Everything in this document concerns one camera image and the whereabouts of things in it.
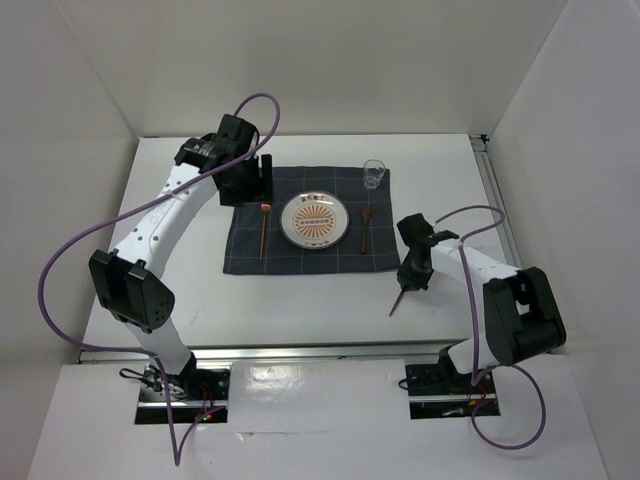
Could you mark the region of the wooden knife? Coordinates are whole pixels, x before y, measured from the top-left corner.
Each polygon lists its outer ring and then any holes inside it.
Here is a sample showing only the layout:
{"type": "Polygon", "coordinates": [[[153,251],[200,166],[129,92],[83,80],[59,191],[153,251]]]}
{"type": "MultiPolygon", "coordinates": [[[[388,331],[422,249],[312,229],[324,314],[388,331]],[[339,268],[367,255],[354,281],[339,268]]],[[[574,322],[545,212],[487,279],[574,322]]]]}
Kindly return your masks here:
{"type": "Polygon", "coordinates": [[[401,303],[405,293],[406,293],[406,289],[405,288],[401,288],[400,292],[398,293],[398,296],[396,297],[396,299],[395,299],[395,301],[394,301],[394,303],[393,303],[393,305],[392,305],[392,307],[391,307],[391,309],[389,311],[389,314],[388,314],[389,317],[393,317],[393,315],[397,311],[397,309],[399,307],[399,304],[401,303]]]}

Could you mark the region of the copper fork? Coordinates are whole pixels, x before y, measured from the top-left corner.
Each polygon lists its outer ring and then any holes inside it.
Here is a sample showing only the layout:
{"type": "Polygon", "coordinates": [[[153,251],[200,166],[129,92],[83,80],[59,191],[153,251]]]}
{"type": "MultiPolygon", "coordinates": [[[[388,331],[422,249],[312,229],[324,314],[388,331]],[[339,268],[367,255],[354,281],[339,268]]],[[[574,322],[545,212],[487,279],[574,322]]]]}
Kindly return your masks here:
{"type": "Polygon", "coordinates": [[[261,238],[260,238],[260,250],[259,250],[260,261],[263,261],[265,257],[266,240],[267,240],[267,234],[269,230],[269,217],[270,217],[271,210],[272,210],[272,205],[270,203],[263,202],[261,204],[262,226],[261,226],[261,238]]]}

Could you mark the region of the orange patterned dinner plate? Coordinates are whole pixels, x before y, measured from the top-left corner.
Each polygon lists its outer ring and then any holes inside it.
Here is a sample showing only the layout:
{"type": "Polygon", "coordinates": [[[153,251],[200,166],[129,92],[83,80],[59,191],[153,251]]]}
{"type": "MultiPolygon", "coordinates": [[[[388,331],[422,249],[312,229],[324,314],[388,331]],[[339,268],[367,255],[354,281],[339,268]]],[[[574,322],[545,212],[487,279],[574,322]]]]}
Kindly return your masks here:
{"type": "Polygon", "coordinates": [[[333,194],[323,191],[295,195],[279,214],[279,227],[284,237],[307,250],[336,245],[347,233],[349,224],[346,206],[333,194]]]}

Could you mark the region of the wooden spoon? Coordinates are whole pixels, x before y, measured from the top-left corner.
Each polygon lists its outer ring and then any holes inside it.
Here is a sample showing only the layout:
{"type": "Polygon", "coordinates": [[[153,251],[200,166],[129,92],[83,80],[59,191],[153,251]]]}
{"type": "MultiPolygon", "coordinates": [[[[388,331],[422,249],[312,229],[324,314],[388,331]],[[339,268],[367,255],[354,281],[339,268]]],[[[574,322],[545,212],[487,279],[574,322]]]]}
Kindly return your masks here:
{"type": "Polygon", "coordinates": [[[367,244],[368,244],[368,228],[371,222],[371,218],[373,215],[373,207],[370,204],[366,204],[361,209],[361,215],[363,219],[363,231],[361,237],[361,253],[367,253],[367,244]]]}

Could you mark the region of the dark grey checked cloth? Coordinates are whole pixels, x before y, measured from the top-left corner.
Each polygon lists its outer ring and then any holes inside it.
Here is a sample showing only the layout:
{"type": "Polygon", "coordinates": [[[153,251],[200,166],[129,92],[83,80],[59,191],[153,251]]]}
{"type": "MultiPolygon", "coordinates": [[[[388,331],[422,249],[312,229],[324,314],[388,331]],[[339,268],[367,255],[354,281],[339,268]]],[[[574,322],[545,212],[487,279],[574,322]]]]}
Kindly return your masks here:
{"type": "Polygon", "coordinates": [[[224,255],[223,272],[229,275],[319,275],[374,273],[395,270],[400,264],[391,202],[391,173],[387,171],[375,190],[363,184],[357,167],[293,166],[273,169],[274,203],[263,261],[259,260],[262,212],[258,203],[233,211],[224,255]],[[347,208],[349,229],[329,248],[307,250],[290,243],[279,227],[284,204],[295,195],[323,191],[336,196],[347,208]],[[373,207],[368,228],[367,253],[361,253],[364,205],[373,207]]]}

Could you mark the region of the clear drinking glass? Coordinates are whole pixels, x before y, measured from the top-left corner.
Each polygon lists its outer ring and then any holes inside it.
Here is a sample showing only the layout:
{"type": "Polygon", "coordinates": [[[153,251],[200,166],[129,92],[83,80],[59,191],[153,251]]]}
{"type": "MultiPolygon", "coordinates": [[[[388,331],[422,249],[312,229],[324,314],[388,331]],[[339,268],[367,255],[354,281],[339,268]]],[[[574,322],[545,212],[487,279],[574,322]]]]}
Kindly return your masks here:
{"type": "Polygon", "coordinates": [[[369,159],[363,165],[363,184],[367,190],[379,187],[386,173],[385,164],[378,159],[369,159]]]}

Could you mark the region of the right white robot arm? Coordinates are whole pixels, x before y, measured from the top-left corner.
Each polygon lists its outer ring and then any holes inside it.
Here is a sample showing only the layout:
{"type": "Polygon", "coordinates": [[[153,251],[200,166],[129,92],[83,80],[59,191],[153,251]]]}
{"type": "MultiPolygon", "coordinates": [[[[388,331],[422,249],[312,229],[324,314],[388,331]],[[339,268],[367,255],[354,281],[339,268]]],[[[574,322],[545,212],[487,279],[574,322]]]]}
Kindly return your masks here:
{"type": "Polygon", "coordinates": [[[537,267],[518,269],[467,247],[459,235],[437,231],[420,213],[397,224],[408,253],[397,271],[403,294],[427,290],[434,274],[467,287],[472,336],[438,354],[432,377],[448,392],[497,366],[513,366],[566,343],[567,333],[549,280],[537,267]]]}

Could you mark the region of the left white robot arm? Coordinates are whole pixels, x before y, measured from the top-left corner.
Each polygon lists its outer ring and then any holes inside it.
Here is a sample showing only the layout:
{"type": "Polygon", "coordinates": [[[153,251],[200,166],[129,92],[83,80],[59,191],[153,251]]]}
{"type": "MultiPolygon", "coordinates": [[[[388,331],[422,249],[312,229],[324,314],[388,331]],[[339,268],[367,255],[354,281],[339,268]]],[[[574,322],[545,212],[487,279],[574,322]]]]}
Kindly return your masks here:
{"type": "Polygon", "coordinates": [[[149,209],[111,252],[97,250],[89,260],[100,305],[152,352],[154,366],[165,369],[163,389],[176,399],[200,393],[211,378],[175,328],[175,296],[162,276],[180,238],[214,196],[223,206],[271,198],[271,158],[250,152],[258,140],[253,124],[229,114],[216,132],[188,139],[161,192],[166,201],[149,209]]]}

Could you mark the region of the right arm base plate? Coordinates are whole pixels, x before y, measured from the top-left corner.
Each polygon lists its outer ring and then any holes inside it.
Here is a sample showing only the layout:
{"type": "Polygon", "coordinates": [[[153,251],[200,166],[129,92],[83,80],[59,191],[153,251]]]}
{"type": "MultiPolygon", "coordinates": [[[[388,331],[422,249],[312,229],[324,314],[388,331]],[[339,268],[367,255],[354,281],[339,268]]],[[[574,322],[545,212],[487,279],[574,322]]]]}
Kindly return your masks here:
{"type": "Polygon", "coordinates": [[[412,420],[471,417],[477,406],[478,416],[501,415],[491,374],[472,386],[471,375],[445,380],[435,364],[409,364],[398,387],[408,394],[412,420]]]}

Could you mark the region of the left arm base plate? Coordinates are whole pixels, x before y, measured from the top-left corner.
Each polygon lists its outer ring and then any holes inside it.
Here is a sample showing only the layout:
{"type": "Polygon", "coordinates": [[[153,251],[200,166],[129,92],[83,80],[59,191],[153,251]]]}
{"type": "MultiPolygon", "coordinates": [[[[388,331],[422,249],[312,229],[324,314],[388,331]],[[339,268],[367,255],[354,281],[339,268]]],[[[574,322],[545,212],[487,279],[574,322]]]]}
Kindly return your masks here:
{"type": "MultiPolygon", "coordinates": [[[[203,380],[184,390],[174,383],[169,384],[171,410],[175,424],[191,424],[200,415],[206,414],[202,423],[226,423],[231,380],[229,367],[205,369],[203,380]]],[[[136,425],[167,425],[166,390],[161,382],[159,370],[146,365],[142,372],[133,371],[133,378],[140,382],[134,423],[136,425]]]]}

